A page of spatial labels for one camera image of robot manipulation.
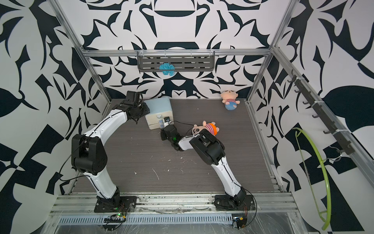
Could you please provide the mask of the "pale blue drawer box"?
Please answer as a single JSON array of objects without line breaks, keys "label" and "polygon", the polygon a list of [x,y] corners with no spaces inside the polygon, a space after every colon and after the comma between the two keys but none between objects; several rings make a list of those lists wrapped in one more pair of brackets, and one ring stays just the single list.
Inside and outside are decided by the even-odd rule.
[{"label": "pale blue drawer box", "polygon": [[169,118],[170,121],[174,121],[169,97],[149,99],[146,100],[145,103],[150,110],[145,116],[150,130],[160,128],[160,121],[164,121],[164,118]]}]

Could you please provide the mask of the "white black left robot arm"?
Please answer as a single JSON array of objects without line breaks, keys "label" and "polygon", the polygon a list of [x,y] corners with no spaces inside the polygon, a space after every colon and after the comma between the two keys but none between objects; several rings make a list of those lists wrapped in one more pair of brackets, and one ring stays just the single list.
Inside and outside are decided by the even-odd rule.
[{"label": "white black left robot arm", "polygon": [[100,123],[86,133],[73,137],[71,165],[88,178],[100,200],[114,204],[120,200],[119,189],[107,171],[105,143],[128,120],[137,123],[149,113],[150,109],[144,103],[143,95],[128,91],[125,99],[113,107]]}]

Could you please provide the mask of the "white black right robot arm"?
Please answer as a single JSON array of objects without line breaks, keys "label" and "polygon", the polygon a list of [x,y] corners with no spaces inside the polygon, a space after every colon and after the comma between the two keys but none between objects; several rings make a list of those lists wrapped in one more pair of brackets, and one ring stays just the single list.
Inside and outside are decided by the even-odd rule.
[{"label": "white black right robot arm", "polygon": [[176,151],[195,150],[202,161],[214,169],[229,201],[236,206],[241,205],[246,197],[246,190],[230,169],[224,144],[216,137],[220,131],[216,123],[203,121],[202,125],[193,124],[191,134],[181,136],[174,122],[169,117],[160,122],[161,139],[168,140]]}]

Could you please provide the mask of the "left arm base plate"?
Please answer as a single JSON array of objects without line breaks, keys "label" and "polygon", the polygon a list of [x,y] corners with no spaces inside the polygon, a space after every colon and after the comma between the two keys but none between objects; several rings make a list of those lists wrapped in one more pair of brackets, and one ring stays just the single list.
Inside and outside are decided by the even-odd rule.
[{"label": "left arm base plate", "polygon": [[112,199],[96,197],[97,202],[94,208],[95,213],[122,213],[136,207],[136,196],[120,196]]}]

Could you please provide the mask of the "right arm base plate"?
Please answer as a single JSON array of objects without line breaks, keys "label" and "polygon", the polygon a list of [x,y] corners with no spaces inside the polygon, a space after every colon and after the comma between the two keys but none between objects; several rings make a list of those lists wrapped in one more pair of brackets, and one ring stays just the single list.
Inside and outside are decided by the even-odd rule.
[{"label": "right arm base plate", "polygon": [[256,210],[256,203],[252,195],[246,195],[242,201],[228,195],[215,195],[213,204],[217,211],[243,211],[245,207],[249,211]]}]

